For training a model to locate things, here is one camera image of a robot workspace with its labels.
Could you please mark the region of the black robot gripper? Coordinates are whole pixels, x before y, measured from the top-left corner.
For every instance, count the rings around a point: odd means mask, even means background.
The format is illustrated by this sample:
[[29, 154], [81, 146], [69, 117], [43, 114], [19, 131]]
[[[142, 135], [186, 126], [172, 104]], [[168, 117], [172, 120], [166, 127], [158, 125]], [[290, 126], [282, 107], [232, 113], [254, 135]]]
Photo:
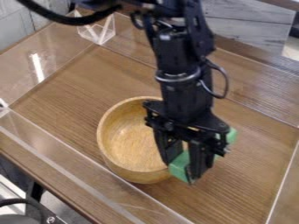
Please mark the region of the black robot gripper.
[[[212, 92], [209, 74], [192, 74], [185, 77], [156, 76], [161, 89], [161, 100], [146, 100], [145, 125], [153, 129], [153, 140], [165, 165], [186, 150], [186, 179], [192, 184], [213, 166], [216, 157], [224, 157], [229, 126], [213, 115], [214, 98], [224, 98]], [[205, 136], [189, 135], [196, 129]]]

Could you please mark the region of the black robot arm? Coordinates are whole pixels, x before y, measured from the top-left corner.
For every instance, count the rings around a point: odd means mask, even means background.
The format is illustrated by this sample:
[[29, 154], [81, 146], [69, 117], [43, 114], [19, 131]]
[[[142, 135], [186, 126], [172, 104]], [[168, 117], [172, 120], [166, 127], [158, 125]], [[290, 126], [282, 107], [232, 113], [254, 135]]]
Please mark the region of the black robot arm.
[[170, 174], [193, 183], [226, 153], [232, 128], [212, 113], [214, 99], [225, 94], [212, 90], [212, 70], [225, 70], [208, 56], [214, 36], [206, 24], [201, 0], [70, 0], [91, 10], [67, 17], [33, 0], [15, 0], [50, 21], [71, 26], [89, 25], [129, 7], [129, 20], [144, 31], [156, 60], [154, 79], [161, 100], [142, 102], [144, 123], [153, 130], [158, 156]]

